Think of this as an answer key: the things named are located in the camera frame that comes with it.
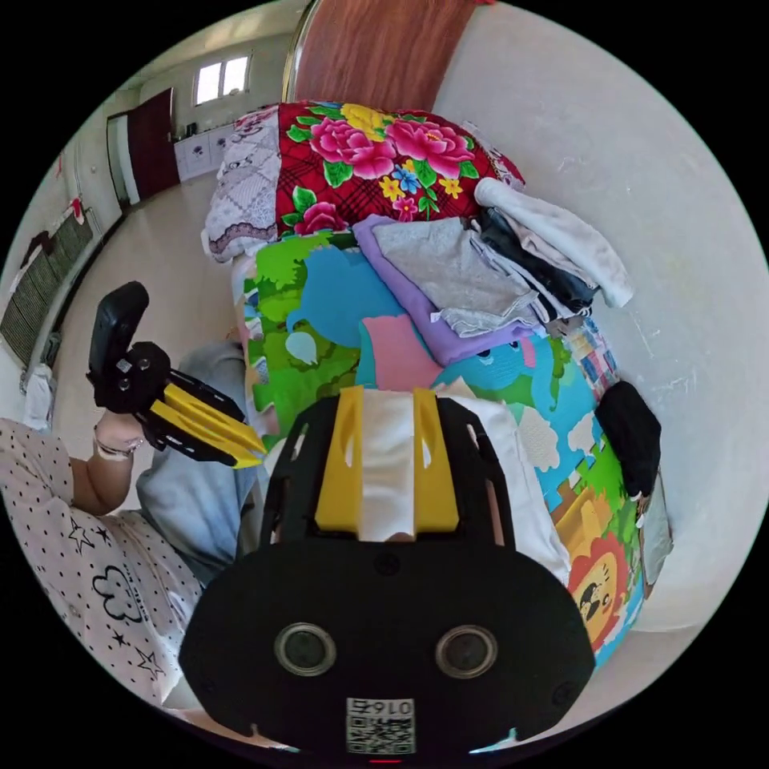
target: ceiling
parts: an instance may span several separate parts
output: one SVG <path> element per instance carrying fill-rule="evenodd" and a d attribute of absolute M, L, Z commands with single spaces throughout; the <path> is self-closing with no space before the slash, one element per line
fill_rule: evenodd
<path fill-rule="evenodd" d="M 238 43 L 268 38 L 274 34 L 290 34 L 295 30 L 308 2 L 309 0 L 277 0 L 222 19 L 169 48 L 157 59 L 142 67 L 121 88 L 137 88 L 173 66 Z"/>

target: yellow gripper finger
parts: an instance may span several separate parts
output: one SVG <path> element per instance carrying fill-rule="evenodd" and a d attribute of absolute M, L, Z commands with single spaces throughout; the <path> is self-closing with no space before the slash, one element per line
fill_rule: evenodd
<path fill-rule="evenodd" d="M 414 390 L 413 398 L 414 534 L 451 533 L 459 526 L 459 511 L 438 401 L 425 389 Z"/>
<path fill-rule="evenodd" d="M 267 450 L 252 427 L 222 414 L 175 384 L 163 391 L 151 411 L 185 433 L 235 459 L 235 469 L 260 465 Z"/>
<path fill-rule="evenodd" d="M 315 523 L 321 531 L 360 531 L 363 503 L 363 387 L 339 393 Z"/>

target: bracelet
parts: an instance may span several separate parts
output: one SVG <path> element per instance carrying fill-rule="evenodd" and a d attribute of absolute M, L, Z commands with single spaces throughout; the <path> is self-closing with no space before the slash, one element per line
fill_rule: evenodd
<path fill-rule="evenodd" d="M 126 449 L 113 449 L 110 446 L 105 446 L 96 437 L 96 426 L 94 427 L 94 449 L 95 452 L 102 458 L 109 462 L 124 462 L 131 459 L 134 451 L 144 443 L 143 438 L 137 438 L 135 441 L 131 441 Z"/>

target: brown door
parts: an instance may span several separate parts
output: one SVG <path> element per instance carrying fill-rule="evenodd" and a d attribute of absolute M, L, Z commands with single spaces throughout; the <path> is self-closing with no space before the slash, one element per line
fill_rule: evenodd
<path fill-rule="evenodd" d="M 286 68 L 289 101 L 433 108 L 474 0 L 314 0 Z"/>
<path fill-rule="evenodd" d="M 140 200 L 179 183 L 171 113 L 174 90 L 153 96 L 128 113 L 128 151 Z"/>

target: window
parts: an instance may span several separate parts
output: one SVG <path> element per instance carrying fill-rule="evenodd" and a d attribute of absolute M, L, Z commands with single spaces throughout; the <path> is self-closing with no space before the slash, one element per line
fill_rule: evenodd
<path fill-rule="evenodd" d="M 244 91 L 247 69 L 248 56 L 201 67 L 195 83 L 195 105 Z"/>

